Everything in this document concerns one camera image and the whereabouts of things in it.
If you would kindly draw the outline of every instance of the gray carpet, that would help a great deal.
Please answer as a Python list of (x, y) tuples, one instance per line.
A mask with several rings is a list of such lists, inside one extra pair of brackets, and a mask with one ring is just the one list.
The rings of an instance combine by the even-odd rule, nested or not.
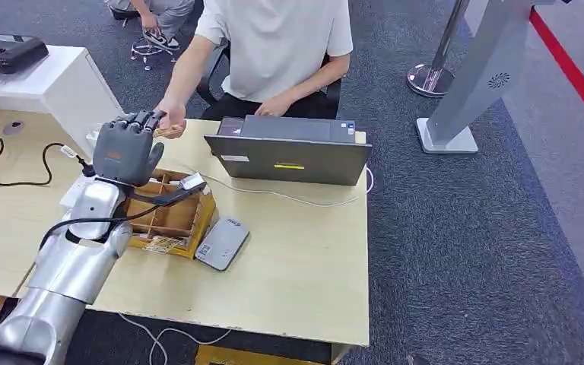
[[(584, 364), (584, 279), (504, 105), (472, 126), (478, 155), (429, 156), (417, 142), (414, 121), (436, 101), (410, 92), (404, 75), (430, 60), (451, 6), (351, 0), (356, 51), (340, 117), (369, 133), (377, 184), (369, 199), (371, 346), (344, 363), (406, 363), (416, 352), (433, 365)], [(0, 32), (87, 47), (126, 110), (153, 107), (170, 74), (168, 59), (151, 72), (129, 60), (137, 31), (137, 22), (120, 28), (95, 0), (0, 0)], [(469, 37), (462, 29), (453, 68)], [(203, 107), (196, 98), (189, 114)], [(172, 359), (192, 363), (195, 346), (165, 342)], [(115, 316), (89, 312), (68, 362), (145, 363), (147, 344)], [(221, 344), (315, 361), (328, 353), (324, 344), (241, 333)]]

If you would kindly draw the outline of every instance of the gray pants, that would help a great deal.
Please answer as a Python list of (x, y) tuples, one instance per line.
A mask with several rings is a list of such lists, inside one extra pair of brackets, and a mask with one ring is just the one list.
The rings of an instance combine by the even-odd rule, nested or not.
[[(144, 0), (151, 13), (157, 18), (162, 34), (173, 38), (178, 29), (187, 21), (193, 10), (195, 0)], [(104, 0), (111, 8), (119, 10), (135, 10), (129, 0)]]

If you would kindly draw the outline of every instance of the person's leg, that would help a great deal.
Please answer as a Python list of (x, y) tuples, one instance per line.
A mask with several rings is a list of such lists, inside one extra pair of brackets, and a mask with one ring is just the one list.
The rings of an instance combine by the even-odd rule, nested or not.
[(248, 114), (254, 114), (259, 106), (261, 106), (260, 103), (241, 100), (225, 93), (216, 104), (208, 107), (207, 110), (202, 113), (200, 119), (222, 120), (226, 116), (245, 118)]
[(168, 39), (172, 39), (178, 30), (187, 22), (193, 10), (195, 0), (151, 0), (149, 8), (157, 17), (160, 31)]
[(328, 97), (321, 91), (292, 104), (283, 116), (311, 119), (334, 119), (336, 117), (335, 111), (329, 107)]

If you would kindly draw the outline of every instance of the gray kiosk stand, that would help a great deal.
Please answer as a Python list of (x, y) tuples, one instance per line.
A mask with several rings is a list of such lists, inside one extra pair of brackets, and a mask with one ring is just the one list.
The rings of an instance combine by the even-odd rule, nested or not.
[[(449, 92), (430, 118), (417, 120), (424, 152), (478, 152), (469, 123), (499, 100), (520, 75), (532, 6), (551, 5), (554, 2), (489, 0), (475, 40)], [(454, 11), (453, 16), (463, 15), (462, 11)], [(452, 33), (446, 32), (445, 37), (451, 37)]]

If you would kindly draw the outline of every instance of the gray robotic hand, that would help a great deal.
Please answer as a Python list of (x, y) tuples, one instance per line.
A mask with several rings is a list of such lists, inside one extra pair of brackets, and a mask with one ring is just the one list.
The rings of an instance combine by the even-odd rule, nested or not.
[(93, 155), (97, 175), (126, 185), (146, 185), (164, 152), (164, 144), (153, 145), (153, 133), (164, 115), (139, 112), (104, 124)]

